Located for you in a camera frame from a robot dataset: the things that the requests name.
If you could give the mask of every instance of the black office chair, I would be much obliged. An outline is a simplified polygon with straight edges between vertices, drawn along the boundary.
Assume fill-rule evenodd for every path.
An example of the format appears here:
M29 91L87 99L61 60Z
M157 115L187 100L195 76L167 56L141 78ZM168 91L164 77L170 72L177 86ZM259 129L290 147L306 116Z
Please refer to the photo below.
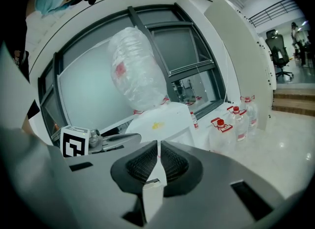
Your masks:
M266 33L266 43L271 51L272 61L274 65L281 69L280 72L276 73L276 77L287 75L292 79L294 74L292 72L284 71L283 67L289 62L289 56L287 55L286 48L284 46L284 38L281 34L277 34L276 30L270 30Z

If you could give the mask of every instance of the window frame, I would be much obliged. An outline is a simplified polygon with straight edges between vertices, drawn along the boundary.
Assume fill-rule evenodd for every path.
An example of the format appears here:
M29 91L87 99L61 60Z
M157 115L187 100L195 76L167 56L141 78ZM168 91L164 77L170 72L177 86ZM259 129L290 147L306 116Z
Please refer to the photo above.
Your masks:
M175 14L175 16L179 19L179 21L160 22L160 23L152 23L152 24L144 25L140 17L138 16L138 13L141 13L141 12L161 11L161 10L172 11ZM209 72L212 73L212 75L209 75L209 79L212 83L215 96L218 100L200 109L198 112L196 112L195 115L197 119L202 118L203 116L213 111L214 109L216 109L218 106L220 106L223 103L224 96L225 96L225 85L223 82L223 78L222 78L217 60L215 56L213 55L213 52L210 46L208 45L207 41L205 40L204 36L202 35L201 31L194 24L192 19L186 14L186 12L177 3L172 4L172 5L160 4L160 5L146 5L146 6L139 6L139 7L129 6L127 9L111 14L105 18L102 18L101 20L94 22L90 26L80 31L70 41L68 41L58 52L54 54L53 59L45 68L42 75L38 78L38 93L39 93L39 100L40 100L40 108L41 108L42 117L44 119L46 129L48 132L49 132L48 125L46 123L47 120L44 118L42 107L44 106L47 98L49 97L51 93L55 94L55 99L57 101L56 102L57 109L60 111L60 114L64 123L66 125L69 125L66 119L65 113L63 111L63 106L62 106L61 97L59 94L59 87L58 87L58 76L64 70L64 66L63 66L64 53L66 53L67 50L69 50L78 41L85 38L91 32L97 31L100 27L103 27L104 25L125 16L128 16L133 26L134 27L137 26L137 28L148 38L152 46L152 50L153 50L153 54L156 59L156 62L161 68L162 73L164 75L166 85L167 85L167 93L171 101L179 102L179 99L172 86L173 82L204 72L204 71L208 71L208 73ZM154 41L154 36L151 34L151 32L157 31L157 30L161 31L161 30L172 30L172 29L180 29L180 28L189 29L190 36L194 44L193 47L195 49L197 63L169 71L167 68L166 62L164 61L162 54L160 53L158 46L156 45ZM199 37L201 43L205 47L205 50L207 51L208 56L211 58L210 61L200 61L193 32ZM51 71L51 69L53 70L53 84L46 90L45 78L47 74ZM53 135L50 135L52 141L56 140L55 139L56 135L57 135L57 132L54 133Z

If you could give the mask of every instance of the wooden stair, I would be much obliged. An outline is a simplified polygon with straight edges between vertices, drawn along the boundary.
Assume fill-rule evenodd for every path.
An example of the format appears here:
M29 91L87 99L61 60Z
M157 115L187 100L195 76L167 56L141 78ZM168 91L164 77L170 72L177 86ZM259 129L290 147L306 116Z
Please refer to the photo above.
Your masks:
M280 112L315 116L315 90L275 90L272 109Z

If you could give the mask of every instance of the white partition wall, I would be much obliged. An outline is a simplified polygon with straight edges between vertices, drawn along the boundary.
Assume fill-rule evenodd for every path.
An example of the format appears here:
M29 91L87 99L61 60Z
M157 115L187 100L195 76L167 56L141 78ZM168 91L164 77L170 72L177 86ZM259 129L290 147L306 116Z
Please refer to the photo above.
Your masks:
M259 107L258 128L265 129L273 90L259 37L251 24L227 0L215 0L205 16L223 40L233 62L242 96L255 95Z

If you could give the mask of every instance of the large window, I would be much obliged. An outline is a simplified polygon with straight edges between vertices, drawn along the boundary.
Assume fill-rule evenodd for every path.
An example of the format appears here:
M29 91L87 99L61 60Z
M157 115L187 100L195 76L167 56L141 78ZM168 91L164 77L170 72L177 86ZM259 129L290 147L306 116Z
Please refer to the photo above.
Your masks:
M126 130L133 109L111 81L106 56L110 38L126 27L137 27L149 39L171 101L186 104L198 119L223 103L216 60L189 16L176 4L128 7L76 35L39 78L42 114L52 137L65 125Z

